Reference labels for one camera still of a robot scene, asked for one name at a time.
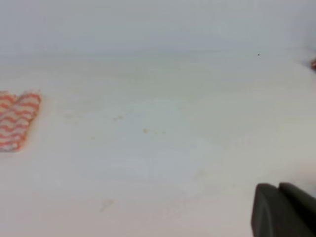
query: white table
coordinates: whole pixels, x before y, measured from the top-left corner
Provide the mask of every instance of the white table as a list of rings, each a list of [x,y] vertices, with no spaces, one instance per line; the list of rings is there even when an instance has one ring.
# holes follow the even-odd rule
[[[1,90],[44,101],[0,154],[0,236],[250,237],[258,182],[316,193],[309,56],[1,59]]]

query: orange wavy pattern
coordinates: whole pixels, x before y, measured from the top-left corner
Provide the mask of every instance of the orange wavy pattern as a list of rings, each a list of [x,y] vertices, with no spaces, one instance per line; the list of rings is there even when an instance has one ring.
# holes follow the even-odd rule
[[[18,151],[23,145],[32,120],[41,103],[37,93],[21,96],[0,91],[0,151]]]

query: black plastic piece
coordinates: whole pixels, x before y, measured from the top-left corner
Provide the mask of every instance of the black plastic piece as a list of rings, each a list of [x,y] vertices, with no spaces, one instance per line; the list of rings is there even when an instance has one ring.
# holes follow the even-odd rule
[[[316,233],[316,199],[290,183],[280,183],[279,190],[285,194],[292,207],[308,228]]]
[[[251,226],[254,237],[315,237],[286,195],[270,184],[258,184]]]

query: stain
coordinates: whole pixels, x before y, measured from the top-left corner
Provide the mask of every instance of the stain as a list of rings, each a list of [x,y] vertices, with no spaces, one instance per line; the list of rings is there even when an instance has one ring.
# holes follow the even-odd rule
[[[207,170],[205,169],[200,169],[193,177],[194,180],[200,180],[202,178],[205,178],[208,175]]]
[[[118,120],[123,120],[123,119],[124,119],[124,117],[121,115],[121,116],[114,118],[113,121],[116,122]]]
[[[72,119],[73,117],[74,117],[74,116],[73,116],[72,114],[66,114],[66,115],[65,115],[65,118],[66,118],[66,119]]]
[[[104,200],[101,203],[101,208],[100,208],[100,212],[103,213],[104,211],[106,211],[110,206],[112,206],[114,204],[114,200],[112,199],[107,199]]]

